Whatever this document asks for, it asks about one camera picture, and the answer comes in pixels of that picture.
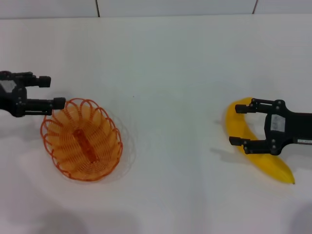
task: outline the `white label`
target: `white label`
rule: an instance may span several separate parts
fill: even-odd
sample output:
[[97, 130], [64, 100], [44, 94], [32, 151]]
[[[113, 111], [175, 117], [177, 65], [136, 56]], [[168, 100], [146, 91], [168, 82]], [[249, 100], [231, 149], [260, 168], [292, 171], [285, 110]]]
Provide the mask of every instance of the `white label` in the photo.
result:
[[300, 140], [300, 139], [298, 139], [297, 142], [301, 143], [301, 144], [311, 144], [312, 145], [312, 140]]
[[285, 132], [285, 118], [279, 115], [272, 115], [271, 131]]
[[13, 80], [0, 80], [0, 84], [7, 93], [11, 93], [12, 90], [16, 87], [16, 84]]

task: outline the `white table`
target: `white table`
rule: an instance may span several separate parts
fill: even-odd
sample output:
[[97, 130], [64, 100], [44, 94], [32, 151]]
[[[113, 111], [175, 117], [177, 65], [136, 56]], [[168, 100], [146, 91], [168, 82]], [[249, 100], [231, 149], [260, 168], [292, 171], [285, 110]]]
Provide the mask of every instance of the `white table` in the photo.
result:
[[248, 96], [312, 112], [312, 15], [2, 20], [0, 70], [53, 78], [30, 98], [95, 100], [125, 144], [110, 176], [72, 182], [43, 148], [41, 117], [0, 112], [1, 233], [312, 232], [312, 147], [284, 149], [296, 185], [282, 184], [222, 128]]

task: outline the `banana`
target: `banana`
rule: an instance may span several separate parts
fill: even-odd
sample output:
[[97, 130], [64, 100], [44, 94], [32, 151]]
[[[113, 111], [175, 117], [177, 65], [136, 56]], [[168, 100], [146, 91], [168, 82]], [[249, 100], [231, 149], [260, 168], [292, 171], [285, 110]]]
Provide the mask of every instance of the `banana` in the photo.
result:
[[[226, 113], [226, 130], [229, 136], [257, 140], [257, 137], [249, 129], [243, 114], [237, 114], [235, 105], [249, 105], [251, 97], [244, 98], [233, 102]], [[243, 146], [237, 146], [238, 150], [243, 153], [256, 167], [268, 174], [274, 179], [284, 183], [295, 184], [295, 179], [290, 168], [277, 156], [270, 154], [245, 154]]]

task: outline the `basket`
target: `basket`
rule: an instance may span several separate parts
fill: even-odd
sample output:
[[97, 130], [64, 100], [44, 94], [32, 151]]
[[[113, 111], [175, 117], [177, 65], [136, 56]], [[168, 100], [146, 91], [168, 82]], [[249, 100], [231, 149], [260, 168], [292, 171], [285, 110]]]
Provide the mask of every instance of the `basket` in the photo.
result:
[[100, 180], [120, 161], [120, 132], [92, 100], [67, 101], [63, 110], [44, 117], [40, 134], [54, 165], [70, 179]]

